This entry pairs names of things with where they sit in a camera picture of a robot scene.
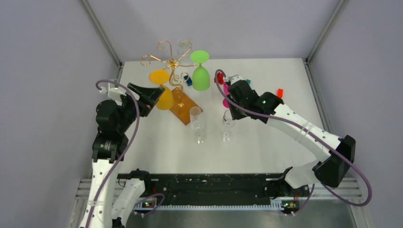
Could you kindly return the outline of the clear short wine glass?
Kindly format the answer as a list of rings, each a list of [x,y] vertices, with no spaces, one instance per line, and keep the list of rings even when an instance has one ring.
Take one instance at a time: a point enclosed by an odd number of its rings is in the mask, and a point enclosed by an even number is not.
[[[187,39],[180,40],[180,42],[177,46],[178,60],[180,60],[184,56],[186,56],[190,52],[191,49],[192,49],[192,43],[189,40],[187,40]]]

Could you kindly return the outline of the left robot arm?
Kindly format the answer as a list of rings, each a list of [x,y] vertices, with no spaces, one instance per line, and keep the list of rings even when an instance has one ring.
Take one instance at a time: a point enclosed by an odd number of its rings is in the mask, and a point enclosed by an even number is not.
[[[150,174],[132,171],[117,199],[114,199],[118,173],[136,133],[127,138],[126,131],[139,119],[147,117],[165,92],[163,87],[127,86],[105,80],[107,86],[96,88],[108,99],[96,107],[97,135],[92,144],[92,180],[81,228],[124,228],[141,196],[152,192]]]

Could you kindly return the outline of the clear stemmed wine glass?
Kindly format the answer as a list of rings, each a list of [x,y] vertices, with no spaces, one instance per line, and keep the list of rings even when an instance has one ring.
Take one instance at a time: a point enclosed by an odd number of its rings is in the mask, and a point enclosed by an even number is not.
[[[232,118],[230,110],[226,110],[222,117],[222,132],[221,138],[223,142],[229,142],[233,139],[233,131],[232,128],[235,126],[235,121]]]

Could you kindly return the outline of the orange plastic goblet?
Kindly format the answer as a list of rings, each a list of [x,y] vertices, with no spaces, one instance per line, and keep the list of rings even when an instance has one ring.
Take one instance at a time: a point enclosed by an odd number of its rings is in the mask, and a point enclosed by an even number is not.
[[[158,69],[153,71],[149,75],[149,80],[156,85],[159,85],[160,88],[164,89],[164,92],[160,96],[158,102],[156,103],[156,107],[160,110],[168,110],[173,107],[174,99],[171,90],[165,86],[170,79],[170,74],[163,69]]]

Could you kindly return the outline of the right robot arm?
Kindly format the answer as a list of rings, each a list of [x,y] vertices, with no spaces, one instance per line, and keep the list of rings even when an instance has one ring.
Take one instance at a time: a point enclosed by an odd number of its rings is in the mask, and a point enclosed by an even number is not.
[[[278,183],[279,191],[291,196],[304,185],[323,183],[337,188],[350,166],[333,151],[339,152],[354,162],[356,141],[346,135],[341,138],[305,120],[287,106],[281,98],[271,92],[258,95],[246,80],[237,76],[228,83],[228,92],[237,107],[231,105],[235,119],[249,116],[259,119],[293,138],[307,148],[315,160],[285,170]]]

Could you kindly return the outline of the green plastic goblet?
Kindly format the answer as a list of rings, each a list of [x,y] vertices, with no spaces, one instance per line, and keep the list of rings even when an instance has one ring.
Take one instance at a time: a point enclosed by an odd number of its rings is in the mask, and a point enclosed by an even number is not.
[[[210,74],[206,68],[202,66],[210,58],[207,51],[197,50],[191,54],[191,60],[197,65],[192,74],[192,86],[197,91],[206,91],[210,87]]]

